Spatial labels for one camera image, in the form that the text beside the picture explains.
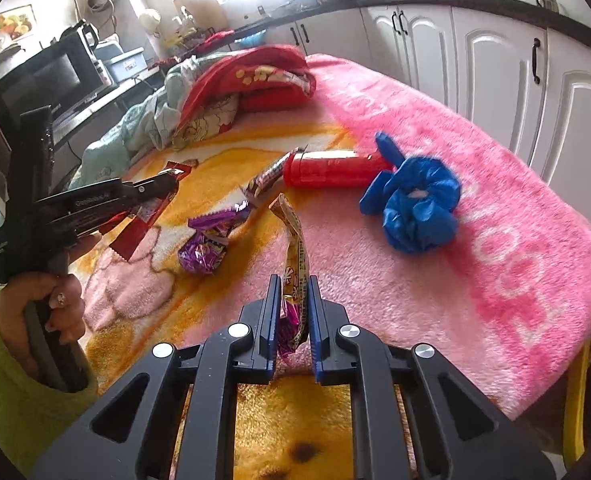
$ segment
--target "red plastic container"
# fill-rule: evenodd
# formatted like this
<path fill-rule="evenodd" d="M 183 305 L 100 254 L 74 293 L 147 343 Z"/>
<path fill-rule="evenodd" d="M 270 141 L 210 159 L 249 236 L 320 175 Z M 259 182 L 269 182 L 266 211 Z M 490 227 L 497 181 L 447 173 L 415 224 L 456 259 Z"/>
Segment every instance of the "red plastic container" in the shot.
<path fill-rule="evenodd" d="M 367 187 L 378 173 L 390 169 L 378 152 L 330 150 L 291 153 L 283 176 L 288 187 Z"/>

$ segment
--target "cabinet handle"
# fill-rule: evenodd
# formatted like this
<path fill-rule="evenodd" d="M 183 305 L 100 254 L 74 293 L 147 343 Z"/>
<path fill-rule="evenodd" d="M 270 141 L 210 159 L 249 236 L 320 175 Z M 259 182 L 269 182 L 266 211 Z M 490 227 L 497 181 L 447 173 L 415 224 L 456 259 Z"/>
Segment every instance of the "cabinet handle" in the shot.
<path fill-rule="evenodd" d="M 291 34 L 293 34 L 293 39 L 295 40 L 295 46 L 300 46 L 300 42 L 297 40 L 297 34 L 295 33 L 295 29 L 291 27 Z"/>
<path fill-rule="evenodd" d="M 304 41 L 306 41 L 306 43 L 309 43 L 309 35 L 306 33 L 306 29 L 304 28 L 304 25 L 301 23 L 300 27 L 302 27 L 302 31 L 304 33 Z"/>
<path fill-rule="evenodd" d="M 540 84 L 540 76 L 537 75 L 537 49 L 540 48 L 540 40 L 533 38 L 533 50 L 531 51 L 531 68 L 533 69 L 533 81 Z"/>
<path fill-rule="evenodd" d="M 402 11 L 400 10 L 400 13 L 398 14 L 398 21 L 400 22 L 400 30 L 401 30 L 402 32 L 404 32 L 404 34 L 406 34 L 406 35 L 408 36 L 408 35 L 409 35 L 409 33 L 408 33 L 406 30 L 405 30 L 405 28 L 404 28 L 404 27 L 403 27 L 403 25 L 402 25 L 402 16 L 404 16 L 404 12 L 402 12 Z"/>
<path fill-rule="evenodd" d="M 397 32 L 398 36 L 401 36 L 401 35 L 402 35 L 402 33 L 401 33 L 401 32 L 400 32 L 400 31 L 399 31 L 397 28 L 395 28 L 395 14 L 396 14 L 396 13 L 394 12 L 394 13 L 391 15 L 391 21 L 393 22 L 393 30 L 394 30 L 395 32 Z"/>

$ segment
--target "fruit picture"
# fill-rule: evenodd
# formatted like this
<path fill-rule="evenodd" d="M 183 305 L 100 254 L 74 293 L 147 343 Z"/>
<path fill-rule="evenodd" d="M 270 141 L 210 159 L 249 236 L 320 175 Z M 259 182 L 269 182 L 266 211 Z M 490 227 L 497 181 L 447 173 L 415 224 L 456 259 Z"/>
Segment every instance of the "fruit picture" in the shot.
<path fill-rule="evenodd" d="M 8 32 L 12 40 L 27 36 L 35 27 L 35 15 L 30 5 L 0 12 L 0 30 Z"/>

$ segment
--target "red blanket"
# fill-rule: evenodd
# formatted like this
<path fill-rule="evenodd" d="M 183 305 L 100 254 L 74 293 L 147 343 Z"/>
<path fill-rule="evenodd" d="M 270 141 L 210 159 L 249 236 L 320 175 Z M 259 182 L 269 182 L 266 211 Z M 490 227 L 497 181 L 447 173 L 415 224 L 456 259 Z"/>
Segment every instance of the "red blanket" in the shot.
<path fill-rule="evenodd" d="M 191 89 L 174 135 L 174 145 L 221 134 L 238 110 L 287 110 L 310 100 L 315 78 L 293 46 L 260 46 L 221 59 Z"/>

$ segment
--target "light blue cloth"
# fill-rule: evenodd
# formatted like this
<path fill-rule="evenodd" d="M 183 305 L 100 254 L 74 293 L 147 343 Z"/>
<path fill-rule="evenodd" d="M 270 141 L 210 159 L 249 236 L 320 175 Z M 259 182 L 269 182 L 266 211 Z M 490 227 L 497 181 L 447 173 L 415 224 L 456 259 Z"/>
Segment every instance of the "light blue cloth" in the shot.
<path fill-rule="evenodd" d="M 450 242 L 457 230 L 451 214 L 460 201 L 458 179 L 437 158 L 405 159 L 393 140 L 380 132 L 375 142 L 398 169 L 381 171 L 360 200 L 360 211 L 383 215 L 390 245 L 408 254 L 423 253 Z"/>
<path fill-rule="evenodd" d="M 170 69 L 162 88 L 129 108 L 120 122 L 84 150 L 82 164 L 69 189 L 121 177 L 150 150 L 163 150 L 170 145 L 182 105 L 194 82 L 227 55 L 233 53 L 192 57 Z"/>

